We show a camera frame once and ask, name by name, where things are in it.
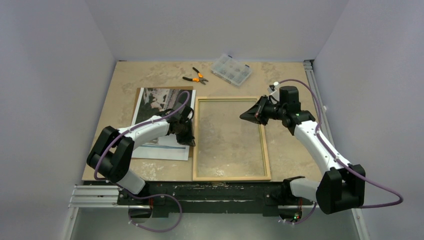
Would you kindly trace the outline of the green wooden picture frame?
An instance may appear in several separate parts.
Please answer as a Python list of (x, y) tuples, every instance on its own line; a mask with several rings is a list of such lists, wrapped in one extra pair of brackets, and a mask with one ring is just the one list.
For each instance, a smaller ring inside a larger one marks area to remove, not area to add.
[(194, 181), (272, 179), (264, 126), (240, 119), (258, 99), (257, 96), (196, 97)]

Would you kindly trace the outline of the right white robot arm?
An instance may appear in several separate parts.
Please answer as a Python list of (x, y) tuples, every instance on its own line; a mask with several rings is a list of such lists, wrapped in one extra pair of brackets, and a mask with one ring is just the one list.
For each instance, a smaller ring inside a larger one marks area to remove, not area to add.
[(322, 173), (320, 181), (302, 176), (285, 179), (280, 191), (282, 200), (292, 204), (299, 198), (307, 199), (327, 215), (363, 206), (365, 169), (360, 164), (352, 165), (319, 135), (318, 122), (308, 110), (301, 109), (295, 86), (282, 86), (278, 94), (278, 100), (273, 95), (261, 96), (240, 119), (263, 126), (270, 119), (281, 121), (307, 149)]

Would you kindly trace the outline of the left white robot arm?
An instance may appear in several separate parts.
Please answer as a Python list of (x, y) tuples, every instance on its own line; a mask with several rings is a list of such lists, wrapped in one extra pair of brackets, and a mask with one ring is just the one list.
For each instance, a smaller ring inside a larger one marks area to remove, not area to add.
[(129, 197), (138, 205), (149, 199), (148, 183), (130, 170), (133, 151), (153, 139), (174, 135), (178, 145), (194, 147), (192, 116), (194, 110), (178, 104), (160, 111), (148, 120), (126, 128), (105, 127), (94, 143), (86, 163), (103, 179), (129, 191)]

